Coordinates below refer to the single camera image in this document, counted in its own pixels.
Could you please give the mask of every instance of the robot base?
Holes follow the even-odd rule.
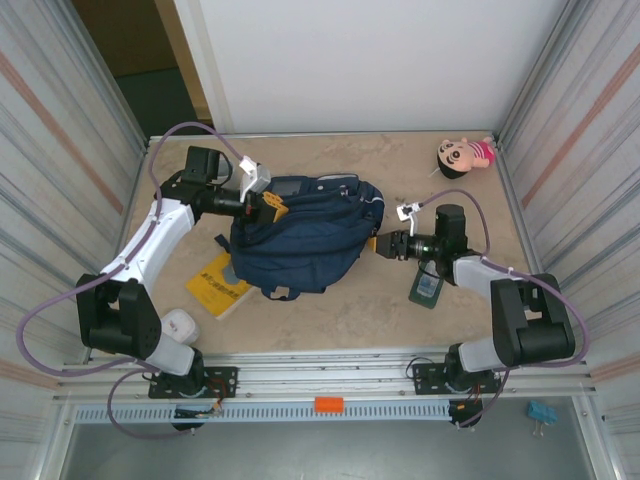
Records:
[[[424,363],[413,365],[413,386],[416,395],[450,395],[452,393],[469,394],[475,386],[480,387],[480,394],[496,393],[500,387],[500,379],[493,372],[484,371],[470,374],[464,384],[452,385],[451,376],[447,373],[450,365],[445,363]]]
[[[449,407],[449,415],[451,415],[451,420],[449,423],[453,425],[465,422],[469,420],[474,415],[480,413],[483,409],[482,402],[476,402],[475,400],[462,400],[456,401],[452,400],[450,402]],[[480,420],[482,420],[482,416],[475,419],[469,425],[466,425],[462,428],[470,428],[475,426]]]
[[[185,395],[177,388],[166,390],[167,383],[161,378],[156,381],[154,377],[149,387],[149,398],[234,398],[236,396],[237,367],[204,367],[204,377],[204,386],[194,395]]]

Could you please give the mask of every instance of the gray floor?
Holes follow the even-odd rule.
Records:
[[[64,479],[594,478],[570,399],[532,436],[526,400],[501,400],[475,432],[445,422],[205,425],[195,437],[139,441],[110,426],[76,427]],[[167,431],[153,426],[145,431]]]

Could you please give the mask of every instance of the stuffed toy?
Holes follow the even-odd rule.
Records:
[[[447,178],[460,178],[472,168],[486,168],[496,159],[491,137],[481,142],[444,140],[438,147],[438,166]]]

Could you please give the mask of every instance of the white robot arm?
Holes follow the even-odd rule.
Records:
[[[160,369],[187,395],[202,387],[202,355],[162,333],[160,318],[150,299],[158,274],[202,214],[273,223],[278,211],[273,196],[265,198],[261,193],[271,180],[269,171],[248,157],[240,165],[244,170],[240,190],[215,185],[221,155],[216,150],[190,147],[185,169],[161,186],[159,214],[154,201],[147,218],[122,252],[100,275],[83,275],[78,281],[78,286],[84,285],[125,264],[106,282],[77,295],[82,342],[91,348],[143,360]],[[153,222],[156,226],[151,236],[127,263],[126,258]]]
[[[433,260],[441,278],[475,291],[491,305],[492,336],[449,349],[445,381],[452,390],[466,391],[479,383],[479,376],[489,376],[492,370],[574,354],[573,330],[562,302],[538,284],[491,268],[481,254],[469,249],[461,206],[437,207],[434,235],[415,233],[415,213],[419,209],[416,203],[398,207],[400,219],[411,220],[413,228],[378,235],[376,253],[399,260]],[[560,290],[550,274],[533,277]]]

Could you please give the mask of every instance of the beige table surface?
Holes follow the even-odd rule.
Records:
[[[495,166],[475,170],[455,181],[439,172],[429,178],[440,142],[462,136],[481,139],[485,135],[426,132],[231,141],[241,153],[264,163],[272,175],[357,173],[376,185],[385,197],[381,233],[409,227],[395,214],[398,203],[422,201],[453,186],[468,190],[486,213],[492,243],[490,257],[498,263],[526,269]],[[223,149],[211,137],[167,142],[154,168],[161,182],[183,168],[189,145]],[[153,187],[145,173],[133,209],[130,235],[147,215],[152,194]],[[473,205],[456,194],[445,197],[442,203],[458,203],[465,208],[470,246],[482,251],[484,237]],[[433,233],[434,210],[435,206],[429,206],[420,212],[420,233]],[[479,295],[445,283],[435,309],[418,306],[407,298],[416,262],[387,260],[369,249],[342,280],[322,295],[303,294],[293,302],[274,302],[254,291],[229,316],[218,320],[187,291],[185,284],[222,251],[213,238],[219,233],[228,235],[230,223],[226,217],[203,216],[174,250],[152,294],[161,316],[173,308],[183,308],[195,318],[201,328],[195,346],[204,353],[445,346],[490,334],[489,307]]]

